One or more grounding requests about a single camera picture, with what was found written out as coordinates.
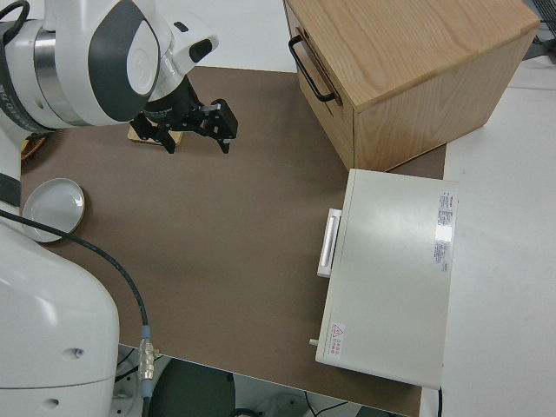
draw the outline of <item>wooden box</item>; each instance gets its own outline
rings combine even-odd
[[[539,27],[522,0],[285,6],[301,90],[348,169],[389,170],[482,126]]]

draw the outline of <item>white plate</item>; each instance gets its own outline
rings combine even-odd
[[[67,178],[55,178],[39,185],[23,207],[23,217],[70,233],[83,218],[83,190]],[[28,237],[37,242],[54,242],[61,237],[23,226]]]

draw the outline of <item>warning label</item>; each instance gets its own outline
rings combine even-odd
[[[326,354],[339,358],[341,355],[341,346],[343,344],[344,334],[346,333],[346,326],[339,323],[330,323],[328,330],[328,347]]]

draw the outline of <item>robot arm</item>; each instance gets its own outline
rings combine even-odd
[[[131,120],[140,137],[153,137],[169,151],[170,129],[213,137],[228,151],[234,115],[223,100],[203,105],[187,77],[217,45],[196,18],[166,23],[152,0],[46,0],[44,20],[31,21],[29,5],[19,1],[0,18],[19,8],[15,22],[0,23],[3,212],[18,212],[20,145],[29,132]],[[114,302],[92,275],[4,217],[0,414],[105,417],[118,342]],[[144,327],[142,338],[140,372],[148,382],[152,345]]]
[[[217,45],[198,18],[166,23],[153,1],[47,1],[44,20],[25,23],[5,47],[0,77],[11,81],[9,99],[23,111],[4,112],[34,131],[132,121],[139,137],[169,152],[169,130],[193,130],[227,152],[233,113],[222,99],[200,103],[187,77]]]

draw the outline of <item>black wire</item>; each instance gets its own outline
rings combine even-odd
[[[141,416],[142,417],[148,417],[149,416],[149,409],[150,409],[150,397],[143,397]]]
[[[320,413],[324,413],[325,411],[332,410],[332,409],[337,408],[337,407],[345,406],[347,403],[348,403],[347,401],[344,401],[344,402],[341,402],[339,404],[336,404],[335,406],[323,408],[316,415],[319,415]]]
[[[3,44],[7,45],[16,35],[19,33],[19,30],[23,27],[23,24],[27,20],[27,16],[29,15],[29,2],[19,1],[14,2],[12,4],[7,5],[2,10],[0,10],[0,19],[4,19],[8,16],[13,10],[22,8],[19,17],[17,18],[16,22],[13,24],[11,28],[5,31],[3,34]]]
[[[248,408],[236,408],[232,411],[232,414],[229,417],[237,417],[238,415],[248,415],[249,417],[257,417],[257,413],[253,410],[249,410]]]
[[[309,397],[307,396],[307,391],[303,391],[303,393],[305,394],[305,401],[307,402],[307,405],[309,407],[309,410],[311,410],[311,414],[313,415],[313,417],[316,417],[317,415],[319,415],[320,413],[324,413],[325,411],[332,410],[332,409],[337,408],[337,407],[345,406],[348,403],[348,401],[343,401],[343,402],[341,402],[339,404],[336,404],[334,406],[323,408],[319,412],[315,412],[315,410],[311,407],[311,403],[309,402]]]
[[[313,417],[316,417],[316,413],[314,412],[314,409],[311,407],[311,403],[309,402],[307,391],[303,391],[303,393],[305,394],[305,401],[307,402],[307,406],[309,407],[309,410],[311,410],[311,414],[313,415]]]
[[[74,243],[77,243],[77,244],[83,246],[84,248],[92,250],[97,255],[104,258],[114,268],[116,268],[116,270],[123,276],[125,281],[128,283],[128,286],[129,286],[129,288],[131,288],[131,292],[133,293],[133,296],[137,300],[137,305],[139,306],[139,311],[141,312],[142,324],[143,324],[143,326],[148,326],[149,325],[149,319],[147,318],[147,309],[145,308],[145,304],[142,301],[142,297],[141,297],[141,294],[139,293],[139,290],[137,289],[137,285],[133,282],[133,280],[129,276],[128,272],[123,268],[123,266],[116,259],[114,259],[112,256],[108,255],[106,252],[104,252],[99,247],[93,245],[92,243],[89,243],[89,242],[85,241],[84,239],[82,239],[80,237],[77,237],[77,236],[72,235],[70,233],[63,232],[62,230],[58,230],[57,228],[52,228],[51,226],[47,226],[46,224],[42,224],[42,223],[39,223],[39,222],[33,222],[32,220],[21,217],[20,215],[13,215],[13,214],[11,214],[7,211],[4,211],[4,210],[0,210],[0,217],[4,217],[8,220],[12,220],[13,222],[22,223],[22,224],[24,224],[26,226],[29,226],[31,228],[38,228],[39,230],[51,233],[51,234],[56,235],[56,236],[63,237],[64,239],[67,239],[69,241],[72,241]]]
[[[160,358],[162,358],[162,356],[158,356],[157,358],[155,358],[155,360],[153,362],[158,361]],[[116,384],[117,382],[121,381],[123,378],[125,378],[126,376],[130,376],[131,374],[134,374],[135,372],[137,372],[139,370],[139,365],[135,365],[134,367],[132,367],[129,371],[121,374],[121,375],[117,375],[117,377],[114,379],[114,383]]]
[[[442,417],[442,387],[438,390],[438,413],[437,417]]]
[[[125,360],[128,359],[129,356],[130,356],[131,354],[133,354],[133,351],[134,351],[134,350],[135,350],[135,349],[131,348],[131,350],[129,351],[129,353],[126,354],[126,355],[123,357],[123,359],[122,359],[121,361],[119,361],[119,362],[116,364],[116,367],[119,367],[120,365],[122,365],[122,364],[125,362]]]

